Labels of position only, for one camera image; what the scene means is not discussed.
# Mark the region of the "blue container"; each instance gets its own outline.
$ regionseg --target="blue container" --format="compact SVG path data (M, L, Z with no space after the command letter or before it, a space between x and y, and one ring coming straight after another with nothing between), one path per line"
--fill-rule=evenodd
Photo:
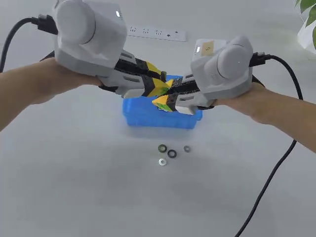
M167 76L167 80L177 76ZM139 97L123 100L123 114L130 126L143 127L175 127L193 129L202 119L202 111L195 115L185 115L179 112L165 112L152 104L154 97Z

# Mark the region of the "white pot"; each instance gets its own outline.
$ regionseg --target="white pot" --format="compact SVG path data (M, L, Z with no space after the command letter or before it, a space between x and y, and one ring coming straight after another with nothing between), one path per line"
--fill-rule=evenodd
M306 22L307 21L304 22L304 25L298 33L297 39L304 49L316 54L316 49L313 44L313 30L316 27L316 21L311 23L308 27L305 27Z

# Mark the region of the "power outlet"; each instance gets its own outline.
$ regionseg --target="power outlet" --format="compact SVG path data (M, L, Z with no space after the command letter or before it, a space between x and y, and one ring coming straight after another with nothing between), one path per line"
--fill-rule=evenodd
M186 32L180 30L166 30L152 26L136 25L129 25L127 28L129 29L127 31L129 36L180 42L187 41Z

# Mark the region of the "plant leaf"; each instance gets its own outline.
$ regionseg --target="plant leaf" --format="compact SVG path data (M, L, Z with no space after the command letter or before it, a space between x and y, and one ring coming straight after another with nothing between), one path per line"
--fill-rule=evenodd
M308 16L306 27L308 27L311 23L316 20L316 5L312 7L310 14Z
M314 43L314 48L316 49L316 27L313 30L313 43Z
M316 0L302 0L301 1L301 13L303 13L307 8L313 6Z

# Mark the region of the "metal washer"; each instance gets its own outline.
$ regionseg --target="metal washer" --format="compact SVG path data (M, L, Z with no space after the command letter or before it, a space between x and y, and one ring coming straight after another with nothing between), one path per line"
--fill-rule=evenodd
M167 164L167 160L165 158L161 158L159 159L158 163L160 166L165 166Z

